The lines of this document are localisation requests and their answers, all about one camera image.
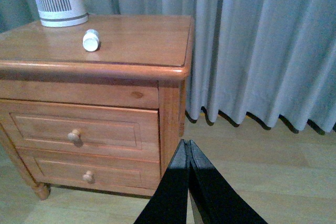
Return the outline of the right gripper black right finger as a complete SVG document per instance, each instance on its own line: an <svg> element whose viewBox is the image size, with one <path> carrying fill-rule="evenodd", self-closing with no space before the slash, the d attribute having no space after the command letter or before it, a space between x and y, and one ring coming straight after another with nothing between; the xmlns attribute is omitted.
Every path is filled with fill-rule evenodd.
<svg viewBox="0 0 336 224"><path fill-rule="evenodd" d="M266 223L225 180L194 141L188 142L189 190L203 223Z"/></svg>

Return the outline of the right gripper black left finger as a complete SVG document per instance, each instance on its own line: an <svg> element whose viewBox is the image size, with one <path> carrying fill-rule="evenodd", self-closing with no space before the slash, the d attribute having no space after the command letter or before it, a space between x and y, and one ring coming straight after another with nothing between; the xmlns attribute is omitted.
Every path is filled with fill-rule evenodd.
<svg viewBox="0 0 336 224"><path fill-rule="evenodd" d="M186 223L190 160L180 140L157 190L135 223Z"/></svg>

